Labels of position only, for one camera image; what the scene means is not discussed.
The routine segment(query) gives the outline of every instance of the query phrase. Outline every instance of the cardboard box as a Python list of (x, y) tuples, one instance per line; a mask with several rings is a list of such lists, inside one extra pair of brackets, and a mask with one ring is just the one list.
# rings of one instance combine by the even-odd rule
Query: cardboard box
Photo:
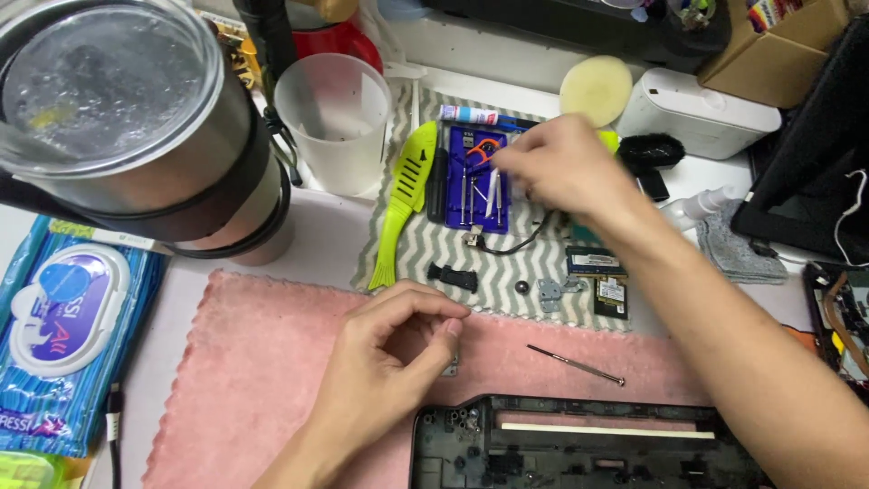
[(791, 108), (806, 96), (826, 50), (848, 24), (843, 0), (805, 0), (803, 8), (758, 34), (745, 0), (727, 0), (730, 44), (697, 75), (701, 85), (773, 107)]

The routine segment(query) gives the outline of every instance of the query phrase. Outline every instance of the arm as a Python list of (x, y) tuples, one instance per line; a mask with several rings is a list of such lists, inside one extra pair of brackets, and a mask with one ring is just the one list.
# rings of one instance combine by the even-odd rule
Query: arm
[[(361, 449), (410, 414), (453, 361), (463, 305), (402, 280), (348, 312), (308, 420), (253, 489), (323, 489)], [(428, 341), (410, 365), (382, 350), (396, 328)]]
[(869, 411), (634, 188), (581, 117), (495, 154), (624, 262), (727, 425), (779, 487), (869, 486)]

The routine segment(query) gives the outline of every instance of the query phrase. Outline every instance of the round yellow sponge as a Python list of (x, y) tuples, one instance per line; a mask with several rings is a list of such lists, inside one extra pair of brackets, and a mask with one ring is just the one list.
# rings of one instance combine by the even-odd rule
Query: round yellow sponge
[(596, 56), (577, 64), (561, 82), (561, 113), (585, 114), (594, 127), (603, 127), (625, 110), (634, 81), (625, 62)]

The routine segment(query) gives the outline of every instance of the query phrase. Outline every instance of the white desk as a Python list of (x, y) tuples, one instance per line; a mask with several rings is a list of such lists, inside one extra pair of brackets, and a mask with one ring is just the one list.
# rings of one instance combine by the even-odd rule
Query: white desk
[[(423, 84), (448, 95), (465, 97), (515, 111), (555, 117), (558, 97), (536, 90), (499, 84), (443, 70), (429, 69)], [(750, 185), (742, 157), (726, 162), (688, 157), (664, 179), (675, 198), (687, 197), (723, 184), (741, 191)], [(290, 216), (296, 226), (295, 242), (286, 255), (271, 265), (245, 268), (225, 261), (174, 258), (156, 308), (136, 352), (124, 387), (127, 396), (122, 424), (123, 487), (140, 486), (151, 440), (159, 430), (163, 402), (171, 392), (176, 366), (187, 344), (186, 335), (196, 314), (208, 274), (216, 268), (269, 275), (298, 282), (348, 288), (356, 259), (368, 239), (371, 203), (361, 203), (313, 190), (294, 190)], [(5, 239), (0, 240), (0, 267), (5, 271), (17, 243), (33, 222), (27, 212), (0, 206)], [(806, 302), (798, 281), (785, 286), (744, 287), (779, 321), (800, 328), (808, 325)], [(632, 295), (632, 327), (638, 332), (666, 334), (640, 294)], [(85, 485), (110, 487), (109, 454), (97, 454)]]

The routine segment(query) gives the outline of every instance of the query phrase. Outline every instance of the spray bottle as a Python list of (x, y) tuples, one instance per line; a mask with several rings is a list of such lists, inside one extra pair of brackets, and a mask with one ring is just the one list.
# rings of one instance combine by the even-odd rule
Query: spray bottle
[(661, 207), (660, 211), (674, 226), (681, 231), (687, 231), (699, 221), (720, 211), (724, 204), (740, 197), (735, 187), (725, 185), (718, 190), (702, 191), (693, 197), (674, 200)]

